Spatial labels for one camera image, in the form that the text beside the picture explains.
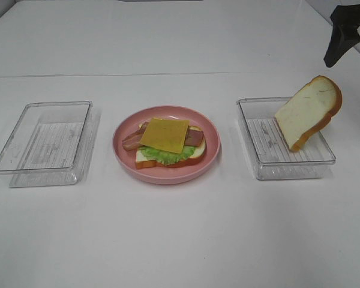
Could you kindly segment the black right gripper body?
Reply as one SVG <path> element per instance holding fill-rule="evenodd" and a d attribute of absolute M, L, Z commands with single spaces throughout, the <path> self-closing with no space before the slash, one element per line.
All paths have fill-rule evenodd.
<path fill-rule="evenodd" d="M 331 14 L 335 26 L 360 27 L 360 4 L 338 5 Z"/>

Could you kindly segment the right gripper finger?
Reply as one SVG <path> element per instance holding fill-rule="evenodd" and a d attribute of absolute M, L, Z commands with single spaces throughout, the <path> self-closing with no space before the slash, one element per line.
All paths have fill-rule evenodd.
<path fill-rule="evenodd" d="M 327 67 L 333 67 L 353 46 L 360 43 L 358 26 L 334 25 L 328 49 L 324 56 Z"/>

